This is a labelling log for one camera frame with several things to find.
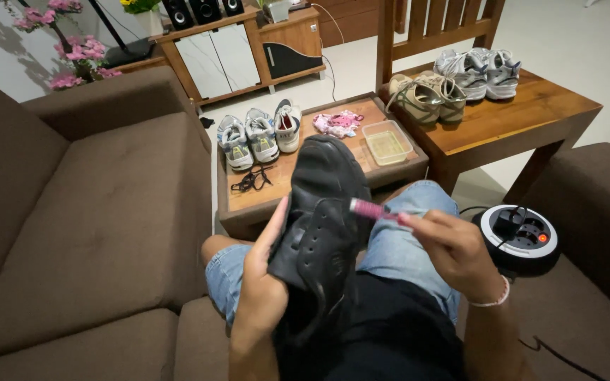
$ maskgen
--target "floor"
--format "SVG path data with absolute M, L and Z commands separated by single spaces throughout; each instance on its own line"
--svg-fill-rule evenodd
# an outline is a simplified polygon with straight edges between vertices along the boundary
M 494 49 L 507 49 L 529 71 L 576 91 L 604 105 L 604 109 L 578 141 L 578 145 L 610 142 L 610 0 L 600 0 L 585 8 L 585 0 L 507 0 L 494 41 Z M 405 39 L 396 35 L 395 41 Z M 280 100 L 291 98 L 302 109 L 345 99 L 374 90 L 376 75 L 376 38 L 352 41 L 325 48 L 330 61 L 323 81 L 307 76 L 276 86 L 276 94 L 265 90 L 216 102 L 203 107 L 203 117 L 215 119 L 208 129 L 216 141 L 216 127 L 225 115 L 244 119 L 251 107 L 268 113 Z M 466 51 L 472 41 L 448 48 Z M 441 49 L 394 62 L 394 71 L 433 61 Z M 212 179 L 214 215 L 217 207 L 216 150 Z M 461 175 L 453 198 L 461 207 L 495 205 L 521 171 L 531 152 L 507 158 Z M 215 219 L 216 232 L 223 232 Z

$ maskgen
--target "beige sneaker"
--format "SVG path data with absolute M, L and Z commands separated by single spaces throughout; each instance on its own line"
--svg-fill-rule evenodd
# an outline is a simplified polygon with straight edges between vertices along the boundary
M 408 111 L 420 124 L 434 124 L 439 118 L 439 108 L 444 99 L 435 91 L 425 78 L 411 79 L 404 74 L 395 74 L 390 78 L 390 105 L 397 103 Z
M 468 96 L 452 78 L 446 78 L 432 71 L 424 71 L 418 76 L 423 83 L 427 83 L 444 103 L 439 107 L 439 121 L 444 124 L 457 124 L 463 121 L 465 103 Z

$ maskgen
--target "wooden chair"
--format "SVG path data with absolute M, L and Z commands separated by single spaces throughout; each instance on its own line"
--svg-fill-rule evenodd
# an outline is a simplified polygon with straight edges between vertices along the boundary
M 381 0 L 377 42 L 376 89 L 387 103 L 393 60 L 474 38 L 473 48 L 490 49 L 505 0 L 412 0 L 408 39 L 394 43 L 394 0 Z M 400 71 L 410 77 L 434 63 Z M 468 104 L 458 126 L 422 126 L 397 104 L 390 110 L 430 157 L 428 178 L 451 194 L 464 171 L 536 149 L 504 201 L 518 203 L 550 158 L 570 149 L 602 105 L 524 69 L 517 95 L 508 102 Z

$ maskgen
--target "speaker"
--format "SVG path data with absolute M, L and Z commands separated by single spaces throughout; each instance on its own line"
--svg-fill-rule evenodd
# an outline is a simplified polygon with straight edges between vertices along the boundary
M 173 24 L 175 30 L 188 29 L 195 25 L 195 22 L 192 20 L 192 15 L 187 9 L 185 0 L 162 1 L 164 2 L 164 7 L 166 8 L 166 12 L 169 14 L 169 18 L 171 18 L 171 23 Z
M 244 13 L 244 5 L 241 0 L 222 0 L 227 16 L 235 16 Z
M 199 25 L 218 21 L 222 18 L 217 0 L 190 0 L 190 6 Z

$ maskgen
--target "pink cloth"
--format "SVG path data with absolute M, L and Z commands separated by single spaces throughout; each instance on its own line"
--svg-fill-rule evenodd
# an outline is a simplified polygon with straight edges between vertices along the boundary
M 344 110 L 342 113 L 335 115 L 318 114 L 313 118 L 312 123 L 322 134 L 343 139 L 346 135 L 354 136 L 354 130 L 357 129 L 363 119 L 363 115 Z

